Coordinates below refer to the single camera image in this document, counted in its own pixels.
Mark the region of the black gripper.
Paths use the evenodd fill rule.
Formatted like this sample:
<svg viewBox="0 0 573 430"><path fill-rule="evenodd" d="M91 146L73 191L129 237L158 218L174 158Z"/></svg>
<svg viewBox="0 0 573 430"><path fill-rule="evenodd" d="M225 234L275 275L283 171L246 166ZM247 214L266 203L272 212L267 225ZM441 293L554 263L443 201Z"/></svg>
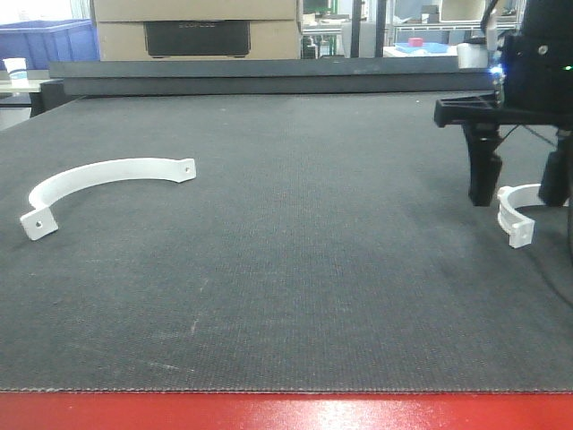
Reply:
<svg viewBox="0 0 573 430"><path fill-rule="evenodd" d="M489 206L502 168L499 125L553 125L557 149L548 156L539 198L549 207L572 196L572 3L528 1L518 32L500 49L503 82L492 94L439 99L434 122L462 125L470 166L468 197Z"/></svg>

